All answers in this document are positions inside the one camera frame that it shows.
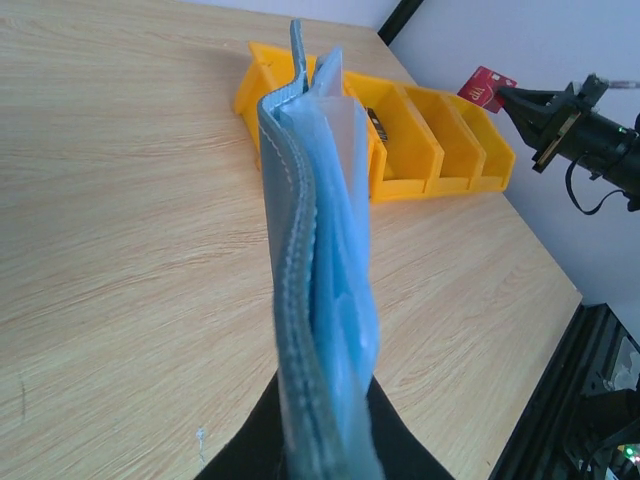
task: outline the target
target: red box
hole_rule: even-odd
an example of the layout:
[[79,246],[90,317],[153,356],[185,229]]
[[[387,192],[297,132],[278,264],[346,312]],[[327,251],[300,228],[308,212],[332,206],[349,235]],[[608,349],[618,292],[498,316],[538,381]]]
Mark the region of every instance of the red box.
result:
[[478,67],[471,78],[458,92],[458,96],[480,105],[492,113],[498,113],[504,105],[500,97],[496,97],[499,87],[515,87],[518,83],[511,78],[489,70],[487,67]]

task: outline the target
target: wooden table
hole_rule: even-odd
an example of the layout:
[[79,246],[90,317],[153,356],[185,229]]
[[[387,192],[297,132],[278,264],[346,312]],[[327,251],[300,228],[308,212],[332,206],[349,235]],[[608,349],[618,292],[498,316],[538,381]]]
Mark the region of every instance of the wooden table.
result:
[[[289,19],[167,0],[0,6],[0,477],[190,479],[276,366],[248,40]],[[410,80],[375,32],[310,53]],[[502,195],[375,206],[377,376],[486,479],[580,297]]]

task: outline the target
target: white wall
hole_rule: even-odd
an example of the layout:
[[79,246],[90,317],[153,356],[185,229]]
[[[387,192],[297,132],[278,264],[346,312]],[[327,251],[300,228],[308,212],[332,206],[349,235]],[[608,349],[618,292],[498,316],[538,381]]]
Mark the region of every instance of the white wall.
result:
[[[638,0],[427,0],[392,50],[424,86],[457,92],[485,65],[522,88],[561,90],[592,72],[640,80],[639,32]],[[609,91],[598,106],[600,114],[633,126],[640,91]],[[640,339],[640,212],[628,213],[616,195],[596,216],[582,215],[565,191],[568,161],[557,157],[542,175],[533,172],[533,151],[506,113],[494,119],[518,154],[507,198],[586,302],[609,303]],[[613,188],[575,173],[574,190],[585,207]]]
[[399,0],[189,0],[220,7],[379,29]]

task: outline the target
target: robotic arm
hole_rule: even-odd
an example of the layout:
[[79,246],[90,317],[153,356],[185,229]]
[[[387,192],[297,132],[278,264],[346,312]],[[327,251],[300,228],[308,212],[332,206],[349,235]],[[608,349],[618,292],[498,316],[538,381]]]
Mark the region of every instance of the robotic arm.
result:
[[621,192],[629,200],[630,212],[640,210],[640,115],[631,129],[593,112],[608,88],[638,88],[638,84],[607,82],[589,75],[581,86],[571,83],[564,91],[498,90],[518,133],[536,150],[535,171],[542,173],[556,155],[571,161],[567,190],[575,206],[587,215],[596,213],[602,202],[589,211],[580,207],[571,187],[576,165],[589,170],[592,180],[603,177],[616,185],[619,190],[611,194]]

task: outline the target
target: scratch on table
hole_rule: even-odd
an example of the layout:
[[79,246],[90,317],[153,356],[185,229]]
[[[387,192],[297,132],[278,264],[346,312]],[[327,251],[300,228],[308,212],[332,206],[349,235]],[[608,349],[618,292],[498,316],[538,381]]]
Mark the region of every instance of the scratch on table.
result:
[[200,427],[196,432],[196,437],[200,442],[200,465],[204,468],[206,462],[204,461],[204,428]]
[[22,390],[22,423],[27,419],[27,390],[24,388],[24,380],[22,375],[18,374],[20,379],[20,389]]

